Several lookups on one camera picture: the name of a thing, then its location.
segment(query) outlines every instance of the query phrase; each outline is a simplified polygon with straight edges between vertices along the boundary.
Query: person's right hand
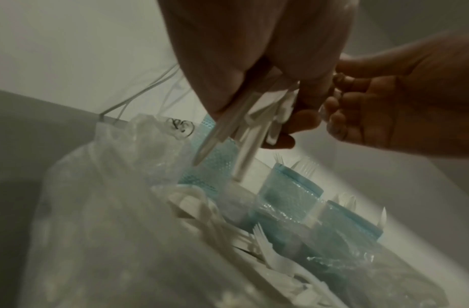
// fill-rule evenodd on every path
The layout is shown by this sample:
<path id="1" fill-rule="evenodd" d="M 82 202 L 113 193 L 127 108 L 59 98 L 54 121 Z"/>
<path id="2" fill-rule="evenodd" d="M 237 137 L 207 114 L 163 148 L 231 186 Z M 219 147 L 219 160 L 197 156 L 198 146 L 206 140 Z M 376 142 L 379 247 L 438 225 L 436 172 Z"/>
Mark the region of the person's right hand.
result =
<path id="1" fill-rule="evenodd" d="M 469 156 L 469 36 L 439 35 L 341 59 L 341 91 L 321 110 L 338 140 L 400 152 Z"/>

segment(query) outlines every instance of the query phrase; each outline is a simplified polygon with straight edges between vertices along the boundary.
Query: clear plastic bag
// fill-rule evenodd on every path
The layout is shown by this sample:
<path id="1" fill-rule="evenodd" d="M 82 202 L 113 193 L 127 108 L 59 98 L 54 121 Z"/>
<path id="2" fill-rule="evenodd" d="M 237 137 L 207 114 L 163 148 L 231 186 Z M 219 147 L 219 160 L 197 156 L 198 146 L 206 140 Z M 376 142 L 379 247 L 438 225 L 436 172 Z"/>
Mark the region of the clear plastic bag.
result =
<path id="1" fill-rule="evenodd" d="M 293 217 L 262 198 L 226 187 L 218 206 L 226 220 L 251 232 L 260 223 L 273 249 L 309 270 L 351 308 L 436 308 L 445 291 L 380 245 L 377 236 L 320 199 L 316 217 Z"/>
<path id="2" fill-rule="evenodd" d="M 176 182 L 179 160 L 190 161 L 177 152 L 185 144 L 141 116 L 123 131 L 99 126 L 94 142 L 57 162 L 32 224 L 19 307 L 282 306 L 181 229 L 151 189 Z"/>

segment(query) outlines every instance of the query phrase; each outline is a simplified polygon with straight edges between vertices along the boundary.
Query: person's left hand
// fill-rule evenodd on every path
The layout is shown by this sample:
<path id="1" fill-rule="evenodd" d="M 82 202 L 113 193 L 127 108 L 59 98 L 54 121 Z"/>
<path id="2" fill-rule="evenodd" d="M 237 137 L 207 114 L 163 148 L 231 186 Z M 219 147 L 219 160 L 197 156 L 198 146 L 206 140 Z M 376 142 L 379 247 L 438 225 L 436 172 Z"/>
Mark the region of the person's left hand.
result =
<path id="1" fill-rule="evenodd" d="M 300 81 L 289 134 L 319 126 L 336 63 L 359 0 L 159 0 L 178 62 L 215 119 L 261 59 L 280 69 L 287 86 Z"/>

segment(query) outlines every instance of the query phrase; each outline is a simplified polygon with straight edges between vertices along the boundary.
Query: white plastic fork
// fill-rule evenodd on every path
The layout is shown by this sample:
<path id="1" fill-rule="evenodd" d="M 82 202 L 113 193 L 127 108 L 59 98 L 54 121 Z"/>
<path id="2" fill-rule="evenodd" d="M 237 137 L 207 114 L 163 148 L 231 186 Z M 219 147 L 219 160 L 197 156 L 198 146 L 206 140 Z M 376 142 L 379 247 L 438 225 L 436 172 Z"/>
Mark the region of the white plastic fork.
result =
<path id="1" fill-rule="evenodd" d="M 346 304 L 339 299 L 339 297 L 329 290 L 324 282 L 317 279 L 317 277 L 296 262 L 277 254 L 273 250 L 271 243 L 266 238 L 260 224 L 255 226 L 253 233 L 256 241 L 258 242 L 258 246 L 260 246 L 263 257 L 265 258 L 265 262 L 270 268 L 290 277 L 299 276 L 305 279 L 314 287 L 314 290 L 327 299 L 333 307 L 348 308 Z"/>

